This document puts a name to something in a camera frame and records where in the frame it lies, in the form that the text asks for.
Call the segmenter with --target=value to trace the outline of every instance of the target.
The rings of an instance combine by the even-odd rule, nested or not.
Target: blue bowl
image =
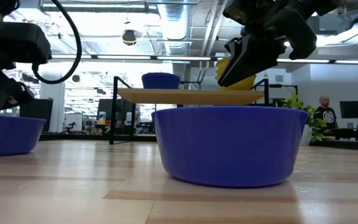
[[[0,116],[0,156],[31,152],[40,139],[45,120]]]
[[[263,187],[292,174],[307,114],[256,106],[175,108],[154,114],[164,169],[223,187]]]
[[[145,89],[178,89],[180,77],[169,73],[147,73],[142,75]]]

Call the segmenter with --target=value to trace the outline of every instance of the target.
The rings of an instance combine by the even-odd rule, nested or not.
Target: ceiling
[[[164,29],[158,9],[155,3],[172,3],[178,1],[170,0],[154,0],[148,1],[149,8],[144,13],[144,5],[142,3],[135,4],[128,1],[106,1],[98,0],[99,5],[91,4],[94,1],[77,1],[77,0],[60,0],[63,5],[67,6],[69,14],[75,22],[83,44],[84,54],[98,55],[165,55],[165,42],[167,41],[163,33]],[[218,20],[222,9],[223,0],[218,1],[217,14],[210,17],[215,0],[187,0],[190,9],[190,24],[188,27],[188,44],[190,45],[189,55],[200,55],[203,48],[204,37],[206,36],[208,21],[214,19],[211,35],[208,38],[208,44],[212,45],[211,54],[226,52],[224,44],[238,37],[242,26],[238,23],[223,17],[219,26]],[[16,22],[33,22],[38,24],[46,33],[48,40],[52,46],[52,54],[75,54],[76,45],[73,38],[73,32],[68,25],[66,19],[51,2],[45,0],[44,7],[36,5],[37,1],[22,0],[22,7],[13,12],[5,21]],[[336,31],[341,33],[349,27],[349,21],[358,16],[358,0],[347,0],[346,7],[342,5],[338,10],[327,14],[323,17],[314,17],[309,23],[313,23],[314,31]],[[126,46],[122,42],[122,34],[125,30],[135,30],[137,43],[135,46]],[[217,29],[216,38],[213,37],[213,31]],[[287,48],[286,54],[282,57],[288,58],[291,47]],[[358,58],[357,43],[342,43],[333,46],[319,47],[310,58],[327,58],[327,59],[356,59]],[[67,71],[71,66],[70,62],[55,62],[42,66],[42,69],[60,68],[61,71]],[[289,68],[291,65],[279,65],[280,68]],[[32,75],[30,65],[18,64],[17,70],[11,72],[10,75],[18,76],[20,73]],[[80,75],[81,81],[75,83],[68,80],[67,96],[79,97],[83,94],[86,96],[110,97],[110,91],[106,91],[106,95],[99,96],[96,90],[80,90],[80,88],[104,88],[109,90],[112,87],[113,76],[125,78],[125,81],[134,87],[141,87],[141,75],[147,72],[172,72],[170,63],[111,63],[111,62],[83,62],[80,64],[76,75]],[[191,78],[195,78],[198,72],[192,74]],[[37,89],[39,85],[31,84]],[[79,101],[89,101],[87,97],[79,98]]]

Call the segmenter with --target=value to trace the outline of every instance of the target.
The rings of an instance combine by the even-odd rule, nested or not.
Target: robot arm
[[[245,27],[241,37],[225,45],[231,59],[218,84],[230,86],[277,66],[286,41],[293,48],[290,59],[307,58],[316,49],[317,37],[306,20],[338,6],[339,0],[230,0],[224,16]]]

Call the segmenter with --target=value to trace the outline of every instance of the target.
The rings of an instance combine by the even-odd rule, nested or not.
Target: man
[[[321,96],[320,97],[320,106],[316,110],[316,114],[314,118],[326,119],[327,127],[323,129],[325,133],[330,132],[333,129],[338,128],[336,122],[336,115],[335,111],[329,107],[329,97],[328,96]]]

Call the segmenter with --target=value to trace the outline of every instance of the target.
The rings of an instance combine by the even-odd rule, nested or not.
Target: potted plant
[[[291,98],[283,100],[283,105],[281,107],[302,110],[308,114],[306,125],[303,130],[301,146],[308,146],[310,142],[323,140],[321,128],[327,126],[328,120],[314,118],[316,108],[310,105],[305,105],[302,101],[298,100],[298,95],[294,92],[292,93]]]

